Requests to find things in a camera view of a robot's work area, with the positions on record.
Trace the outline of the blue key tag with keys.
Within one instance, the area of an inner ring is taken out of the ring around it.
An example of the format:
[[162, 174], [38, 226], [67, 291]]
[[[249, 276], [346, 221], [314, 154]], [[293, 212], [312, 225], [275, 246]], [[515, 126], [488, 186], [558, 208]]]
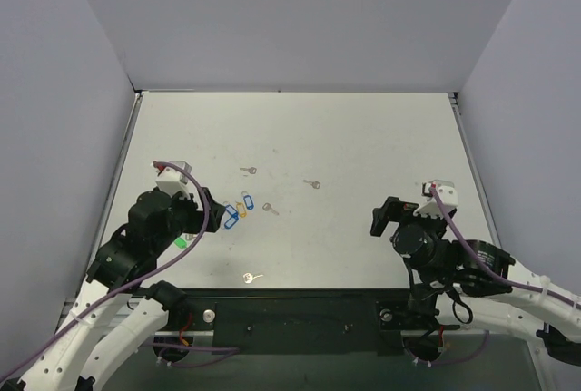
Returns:
[[249, 192], [243, 191], [241, 193], [241, 196], [243, 199], [244, 206], [246, 207], [246, 210], [253, 210], [254, 209], [254, 202], [253, 202], [253, 198], [249, 194]]

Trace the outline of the silver key removed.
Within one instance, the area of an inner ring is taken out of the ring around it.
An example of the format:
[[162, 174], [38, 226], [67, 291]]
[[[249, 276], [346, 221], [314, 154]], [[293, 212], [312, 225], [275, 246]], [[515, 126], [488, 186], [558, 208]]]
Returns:
[[320, 188], [320, 182], [319, 181], [309, 181], [309, 180], [304, 180], [304, 183], [310, 185], [313, 189], [318, 190]]

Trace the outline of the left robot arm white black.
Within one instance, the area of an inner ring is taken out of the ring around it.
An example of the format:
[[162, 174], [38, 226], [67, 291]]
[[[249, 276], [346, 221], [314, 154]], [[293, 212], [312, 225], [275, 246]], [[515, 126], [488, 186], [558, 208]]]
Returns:
[[153, 273], [158, 258], [182, 235], [216, 232], [224, 207], [202, 187], [201, 202], [183, 186], [141, 194], [128, 219], [98, 249], [66, 319], [20, 377], [1, 380], [4, 390], [100, 390], [156, 330], [181, 326], [187, 296], [161, 281], [112, 331], [106, 328]]

